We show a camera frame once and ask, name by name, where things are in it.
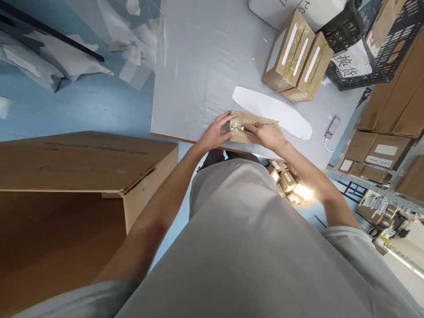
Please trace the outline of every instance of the blue floor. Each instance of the blue floor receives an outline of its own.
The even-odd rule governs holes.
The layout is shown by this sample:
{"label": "blue floor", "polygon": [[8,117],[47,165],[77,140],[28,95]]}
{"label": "blue floor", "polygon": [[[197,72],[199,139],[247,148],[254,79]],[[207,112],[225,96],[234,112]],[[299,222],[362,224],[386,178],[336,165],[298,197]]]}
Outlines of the blue floor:
{"label": "blue floor", "polygon": [[[94,74],[82,76],[76,82],[63,80],[59,90],[53,94],[29,79],[16,67],[0,61],[0,96],[12,101],[7,118],[0,119],[0,141],[84,130],[163,140],[150,135],[153,73],[141,91],[135,90],[120,80],[117,75],[124,63],[120,53],[110,52],[108,45],[94,34],[63,1],[7,0],[7,2],[59,32],[79,34],[86,43],[99,44],[98,53],[106,59],[104,66],[111,69],[115,76]],[[146,22],[149,16],[145,12],[145,8],[142,7],[142,16],[134,18],[131,22],[136,24]],[[36,47],[31,40],[22,38],[17,30],[7,29],[6,31],[25,41],[28,46]],[[189,147],[191,147],[190,144],[180,142],[179,160]],[[190,189],[191,184],[177,218],[156,255],[154,264],[188,222]],[[315,217],[318,216],[325,222],[324,210],[320,203],[315,203],[310,209],[300,209],[299,212],[318,230],[324,228]]]}

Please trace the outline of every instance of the hand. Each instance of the hand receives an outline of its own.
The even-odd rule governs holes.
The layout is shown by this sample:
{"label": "hand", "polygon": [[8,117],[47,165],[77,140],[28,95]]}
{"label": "hand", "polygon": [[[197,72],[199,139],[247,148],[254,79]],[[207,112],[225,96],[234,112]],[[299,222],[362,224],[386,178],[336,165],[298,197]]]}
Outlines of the hand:
{"label": "hand", "polygon": [[198,147],[204,153],[218,148],[224,141],[235,136],[235,132],[222,132],[221,127],[236,117],[237,115],[230,115],[229,111],[218,116],[194,146]]}
{"label": "hand", "polygon": [[261,145],[273,152],[277,153],[289,144],[283,135],[283,132],[276,124],[261,124],[256,122],[255,125],[245,124],[260,141]]}

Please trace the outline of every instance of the crate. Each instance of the crate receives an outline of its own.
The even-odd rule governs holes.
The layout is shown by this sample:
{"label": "crate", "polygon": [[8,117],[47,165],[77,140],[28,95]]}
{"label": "crate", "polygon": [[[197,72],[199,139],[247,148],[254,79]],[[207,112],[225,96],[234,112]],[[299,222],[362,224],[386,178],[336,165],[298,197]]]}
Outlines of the crate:
{"label": "crate", "polygon": [[339,15],[322,29],[335,53],[363,41],[373,72],[363,76],[344,78],[337,66],[330,62],[326,75],[338,90],[346,91],[379,83],[390,82],[406,52],[419,34],[424,21],[424,0],[408,0],[394,22],[386,41],[373,57],[367,44],[368,28],[361,18],[354,0],[350,0]]}

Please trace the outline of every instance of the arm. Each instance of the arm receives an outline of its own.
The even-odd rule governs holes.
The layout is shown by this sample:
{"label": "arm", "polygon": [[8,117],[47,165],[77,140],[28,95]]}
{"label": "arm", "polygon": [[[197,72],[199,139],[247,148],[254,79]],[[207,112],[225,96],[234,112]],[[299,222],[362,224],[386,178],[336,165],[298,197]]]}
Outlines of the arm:
{"label": "arm", "polygon": [[235,117],[229,115],[229,112],[219,116],[189,149],[151,198],[121,247],[94,280],[95,283],[145,278],[163,238],[177,216],[194,169],[209,150],[219,147],[235,134],[222,134],[220,131],[222,125]]}
{"label": "arm", "polygon": [[360,229],[339,190],[285,139],[277,125],[256,123],[255,126],[246,124],[246,128],[258,137],[264,147],[274,151],[293,166],[306,186],[314,192],[314,197],[324,206],[329,226],[345,225]]}

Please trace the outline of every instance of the sleeve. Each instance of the sleeve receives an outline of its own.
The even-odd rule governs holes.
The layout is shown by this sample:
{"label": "sleeve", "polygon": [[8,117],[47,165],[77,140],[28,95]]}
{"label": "sleeve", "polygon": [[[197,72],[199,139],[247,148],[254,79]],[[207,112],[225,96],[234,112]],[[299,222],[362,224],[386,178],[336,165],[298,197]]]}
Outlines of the sleeve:
{"label": "sleeve", "polygon": [[111,280],[88,285],[50,298],[12,318],[113,318],[139,284]]}
{"label": "sleeve", "polygon": [[424,317],[421,306],[393,274],[365,232],[354,227],[333,226],[321,234],[395,312],[402,316],[412,310],[417,317]]}

